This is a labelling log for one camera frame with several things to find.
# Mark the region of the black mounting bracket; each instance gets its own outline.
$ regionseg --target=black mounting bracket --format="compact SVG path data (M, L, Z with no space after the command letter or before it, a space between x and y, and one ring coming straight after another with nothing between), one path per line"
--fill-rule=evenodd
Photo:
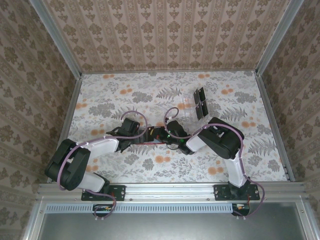
M126 196L126 185L110 185L110 181L107 180L105 177L95 173L99 177L104 179L105 184L103 185L102 189L99 191L100 194L108 194L113 196L117 201L124 201ZM83 191L81 195L82 201L106 201L110 200L106 196L98 196L92 194L87 191Z
M193 93L195 112L198 120L208 115L208 107L204 88L200 88Z
M217 184L213 186L213 191L216 201L260 200L259 190L255 184L248 184L242 189L232 186L232 184Z

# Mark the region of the damask wallpaper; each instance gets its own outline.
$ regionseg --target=damask wallpaper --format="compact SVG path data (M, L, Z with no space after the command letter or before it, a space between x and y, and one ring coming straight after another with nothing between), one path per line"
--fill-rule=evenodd
M305 0L263 73L297 181L320 223L320 1Z
M75 79L27 0L0 1L0 239L19 239Z
M253 70L289 0L44 0L83 73Z

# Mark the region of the aluminum frame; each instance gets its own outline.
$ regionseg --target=aluminum frame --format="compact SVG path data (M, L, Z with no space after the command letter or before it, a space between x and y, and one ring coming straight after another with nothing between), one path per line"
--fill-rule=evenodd
M260 91L260 95L262 98L264 109L265 109L266 115L267 115L269 123L270 123L270 127L271 127L271 130L273 133L276 147L279 152L280 159L282 160L282 163L285 166L284 170L287 171L287 174L289 176L289 180L294 182L295 181L294 172L292 171L292 168L291 168L291 165L289 162L289 158L288 158L288 155L287 155L287 152L285 149L285 145L284 145L284 142L282 141L281 134L280 134L280 131L279 131L279 128L277 125L277 121L276 121L274 112L271 107L270 100L268 98L267 90L265 88L265 84L262 79L262 76L255 74L255 80L256 80L256 83L257 83L259 91Z
M71 123L72 123L72 118L74 117L78 97L79 97L80 90L81 90L81 85L82 85L82 78L80 78L78 81L75 82L72 97L71 97L71 100L69 103L68 110L66 112L63 127L62 127L59 141L57 144L57 148L63 140L68 138L69 130L70 130Z
M303 2L304 0L292 0L289 2L284 14L281 17L281 20L279 21L279 24L276 26L276 29L274 30L274 33L259 60L259 63L256 66L256 70L259 75L262 75L265 71Z
M63 56L66 64L70 68L72 74L76 80L81 77L81 68L78 65L72 51L68 48L63 34L58 30L55 21L51 17L49 11L47 10L45 4L41 0L30 0L32 6L34 7L36 13L39 15L41 21L43 22L46 30L49 32L52 40L59 49L61 55Z
M299 217L308 240L319 239L319 229L308 202L308 195L302 182L272 181L260 182L265 189L265 203L296 203ZM222 204L245 203L246 201L215 201L214 185L208 183L122 183L126 186L125 204ZM47 204L107 204L111 201L81 201L81 189L61 191L56 183L41 184L36 204L26 228L24 240L38 239L45 217Z

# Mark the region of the wire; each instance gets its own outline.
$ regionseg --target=wire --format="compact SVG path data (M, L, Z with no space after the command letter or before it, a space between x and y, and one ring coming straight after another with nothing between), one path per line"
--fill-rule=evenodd
M64 170L64 167L66 166L66 163L67 163L68 159L70 158L70 156L71 156L78 148L80 148L80 147L82 147L82 146L84 146L84 145L89 145L89 144L92 144L92 143L95 143L95 142L98 142L98 141L101 141L101 140L107 140L107 139L136 139L136 138L140 138L141 136L143 136L143 135L146 133L146 131L147 131L147 129L148 129L148 128L147 128L147 126L148 126L148 121L147 121L147 118L146 118L142 113L140 113L140 112L138 112L138 111L135 111L135 110L126 111L126 112L121 116L120 119L122 120L123 117L124 117L125 115L129 114L129 113L139 114L139 115L141 115L141 116L143 117L143 119L144 119L144 121L145 121L145 126L146 126L146 128L144 129L144 131L143 131L142 133L140 133L139 135L137 135L137 136L103 136L103 137L99 137L99 138L96 138L96 139L93 139L93 140L90 140L90 141L82 142L82 143L76 145L76 146L75 146L73 149L71 149L71 151L66 155L66 157L65 157L65 159L63 160L63 162L62 162L62 164L61 164L61 167L60 167L60 169L59 169L59 173L58 173L56 182L57 182L60 190L62 190L62 191L65 191L65 190L66 190L65 188L63 188L63 187L61 186L61 175L62 175L62 172L63 172L63 170ZM86 189L85 191L88 192L88 193L97 195L97 196L105 196L105 197L111 198L111 199L113 200L113 202L114 202L113 208L112 208L112 209L110 210L110 212L105 216L105 218L108 217L108 216L114 211L114 209L115 209L115 207L116 207L116 205L117 205L117 200L116 200L115 197L113 197L113 196L111 196L111 195L109 195L109 194L106 194L106 193L98 193L98 192L94 192L94 191L91 191L91 190L88 190L88 189Z
M238 214L239 216L243 217L243 218L248 218L248 217L251 217L252 215L254 215L258 210L259 208L261 207L262 203L264 202L264 199L265 199L265 195L266 195L266 192L265 192L265 189L264 187L256 182L256 181L253 181L251 180L247 175L246 175L246 171L245 171L245 167L244 167L244 163L242 161L242 151L243 151L243 148L244 148L244 140L242 139L241 135L239 134L239 132L237 130L235 130L233 127L231 126L228 126L228 125L225 125L225 124L221 124L221 123L210 123L210 124L206 124L204 126L202 126L201 128L199 128L197 131L195 131L193 134L189 135L189 136L186 136L186 137L179 137L179 136L175 136L173 134L171 134L168 129L167 129L167 123L166 123L166 119L167 119L167 115L168 113L173 110L173 109L176 109L177 110L177 113L171 117L171 119L174 119L178 113L179 113L179 109L177 107L171 107L168 111L166 111L165 115L164 115L164 118L163 118L163 124L164 124L164 128L166 130L166 132L173 138L175 139L189 139L191 137L193 137L194 135L198 134L200 131L202 131L203 129L206 129L206 128L209 128L209 127L223 127L223 128L226 128L226 129L229 129L231 131L233 131L237 137L239 138L240 140L240 150L238 152L238 156L239 156L239 162L240 162L240 167L241 167L241 171L242 171L242 175L244 176L244 178L246 180L248 180L249 182L259 186L261 189L262 189L262 198L261 198L261 201L258 205L258 207L252 212L250 213L249 215L247 216L243 216L241 213L237 212L237 211L233 211L234 213Z
M114 196L111 196L111 195L106 194L106 193L99 193L99 192L91 191L91 190L85 190L85 191L90 193L90 194L93 194L93 195L104 196L104 197L108 197L108 198L113 200L113 207L111 208L110 212L108 214L106 214L105 216L103 216L103 217L97 216L97 210L103 208L104 206L97 206L94 209L93 215L95 216L95 219L102 219L103 220L103 219L109 217L112 214L112 212L116 209L117 200L116 200L116 198Z
M136 113L136 114L139 114L141 115L143 118L144 118L144 121L145 121L145 126L148 126L148 121L147 121L147 118L140 112L138 111L135 111L135 110L130 110L130 111L126 111L122 116L121 116L121 120L123 119L123 117L129 113ZM141 136L143 136L146 131L147 131L147 127L144 129L144 131L142 133L140 133L139 135L136 135L136 136L103 136L103 137L99 137L99 138L96 138L96 139L93 139L93 140L90 140L90 141L85 141L85 142L82 142L78 145L76 145L73 149L71 149L71 151L66 155L65 159L63 160L62 164L61 164L61 167L60 167L60 170L59 170L59 173L58 173L58 176L57 176L57 184L60 188L60 190L62 191L65 191L66 189L61 187L61 175L62 175L62 172L64 170L64 167L68 161L68 159L70 158L70 156L80 147L84 146L84 145L89 145L89 144L92 144L92 143L95 143L95 142L98 142L98 141L101 141L101 140L107 140L107 139L136 139L136 138L140 138Z

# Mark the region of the floral patterned surface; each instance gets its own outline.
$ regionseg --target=floral patterned surface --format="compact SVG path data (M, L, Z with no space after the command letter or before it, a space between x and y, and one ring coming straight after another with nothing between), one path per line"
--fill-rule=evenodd
M150 126L161 126L170 107L178 107L177 120L192 133L212 117L239 128L244 136L246 172L258 181L285 181L265 108L252 71L167 72L84 75L69 138L82 142L121 125L120 117L137 110ZM195 120L193 92L204 87L209 116ZM138 115L128 117L140 121ZM166 145L133 145L123 153L92 159L88 172L113 183L226 182L224 160L205 147L193 155Z

